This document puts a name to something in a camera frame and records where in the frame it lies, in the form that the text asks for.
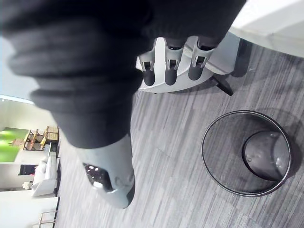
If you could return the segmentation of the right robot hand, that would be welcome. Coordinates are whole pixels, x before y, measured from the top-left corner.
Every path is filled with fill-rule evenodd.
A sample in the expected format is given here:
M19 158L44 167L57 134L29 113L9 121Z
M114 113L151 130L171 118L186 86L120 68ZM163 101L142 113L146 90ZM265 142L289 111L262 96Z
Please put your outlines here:
M77 149L92 187L112 206L134 197L130 123L144 73L137 58L166 39L198 36L215 48L243 0L3 0L0 34L15 49L8 66L33 78L30 97L51 112Z

